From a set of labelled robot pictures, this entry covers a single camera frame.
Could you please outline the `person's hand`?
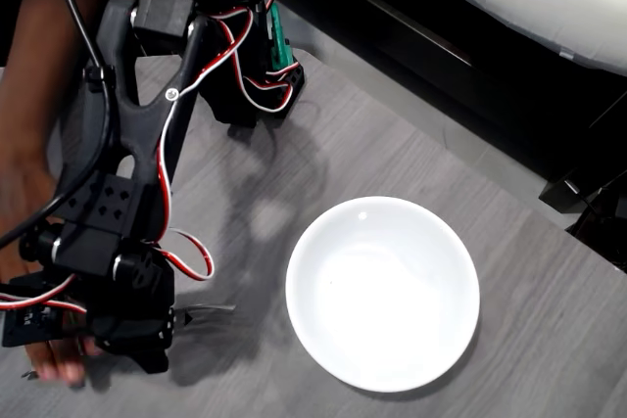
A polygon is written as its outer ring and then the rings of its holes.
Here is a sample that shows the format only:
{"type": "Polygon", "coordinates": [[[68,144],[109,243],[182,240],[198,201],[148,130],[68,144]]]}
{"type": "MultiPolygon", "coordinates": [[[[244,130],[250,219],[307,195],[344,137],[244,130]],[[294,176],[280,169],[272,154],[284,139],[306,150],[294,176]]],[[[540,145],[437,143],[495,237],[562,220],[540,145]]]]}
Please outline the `person's hand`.
{"type": "MultiPolygon", "coordinates": [[[[1,232],[15,228],[52,196],[54,180],[42,151],[1,152],[1,232]]],[[[60,380],[69,386],[84,383],[84,358],[102,351],[91,338],[62,339],[24,347],[32,369],[44,381],[60,380]]]]}

